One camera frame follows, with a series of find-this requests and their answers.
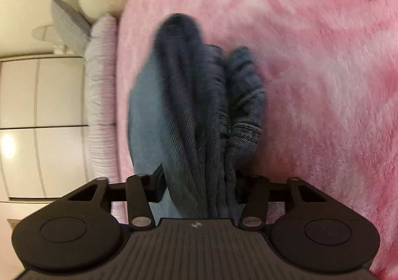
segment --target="ribbed black surface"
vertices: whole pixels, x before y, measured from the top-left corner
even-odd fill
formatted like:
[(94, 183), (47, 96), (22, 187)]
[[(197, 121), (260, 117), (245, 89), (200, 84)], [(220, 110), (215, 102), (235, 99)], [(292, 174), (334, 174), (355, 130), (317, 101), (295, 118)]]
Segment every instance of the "ribbed black surface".
[(78, 275), (41, 275), (21, 280), (375, 280), (362, 269), (345, 275), (316, 275), (279, 258), (261, 234), (230, 220), (164, 220), (151, 231), (131, 235), (124, 249), (95, 270)]

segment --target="blue denim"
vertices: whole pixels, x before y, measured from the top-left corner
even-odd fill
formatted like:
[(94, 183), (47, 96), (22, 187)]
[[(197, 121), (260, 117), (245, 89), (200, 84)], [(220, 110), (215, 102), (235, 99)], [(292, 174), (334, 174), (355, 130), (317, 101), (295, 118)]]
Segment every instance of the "blue denim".
[(247, 48), (225, 59), (183, 14), (160, 26), (130, 93), (127, 131), (137, 174), (163, 165), (168, 192), (151, 204), (156, 220), (237, 218), (235, 173), (257, 148), (264, 107)]

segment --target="metal pin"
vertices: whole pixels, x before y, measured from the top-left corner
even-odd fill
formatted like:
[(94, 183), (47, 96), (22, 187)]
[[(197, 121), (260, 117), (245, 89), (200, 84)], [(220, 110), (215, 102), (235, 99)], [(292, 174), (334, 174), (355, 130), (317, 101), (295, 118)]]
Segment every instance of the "metal pin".
[(254, 217), (254, 216), (248, 216), (245, 217), (242, 220), (243, 225), (247, 226), (247, 227), (258, 227), (260, 226), (263, 222), (260, 218), (258, 217)]
[(147, 227), (152, 223), (152, 220), (146, 216), (139, 216), (134, 218), (131, 223), (135, 227)]

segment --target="pink blanket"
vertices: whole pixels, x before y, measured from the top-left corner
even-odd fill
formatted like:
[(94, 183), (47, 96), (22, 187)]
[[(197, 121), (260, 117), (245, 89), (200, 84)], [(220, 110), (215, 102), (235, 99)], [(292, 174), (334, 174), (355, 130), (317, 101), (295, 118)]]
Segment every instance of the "pink blanket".
[(128, 92), (172, 12), (196, 17), (207, 43), (253, 52), (268, 97), (253, 172), (301, 177), (370, 219), (381, 234), (372, 270), (398, 279), (398, 0), (129, 0), (117, 64), (122, 179), (133, 172)]

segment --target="cabinet door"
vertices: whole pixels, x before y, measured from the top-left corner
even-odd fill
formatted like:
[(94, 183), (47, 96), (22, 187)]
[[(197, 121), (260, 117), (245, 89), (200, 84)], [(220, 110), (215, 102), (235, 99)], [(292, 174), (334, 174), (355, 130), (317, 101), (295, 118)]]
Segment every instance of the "cabinet door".
[(31, 128), (0, 131), (0, 168), (10, 197), (44, 197), (34, 133)]
[(1, 63), (0, 128), (33, 127), (37, 60)]
[(95, 169), (90, 157), (90, 145), (88, 144), (88, 126), (83, 127), (84, 132), (84, 147), (85, 147), (85, 155), (86, 155), (86, 162), (87, 162), (87, 177), (88, 181), (94, 180), (96, 178)]
[(50, 58), (39, 61), (37, 126), (83, 125), (83, 59)]
[(45, 195), (61, 197), (88, 182), (84, 127), (38, 128), (37, 148)]

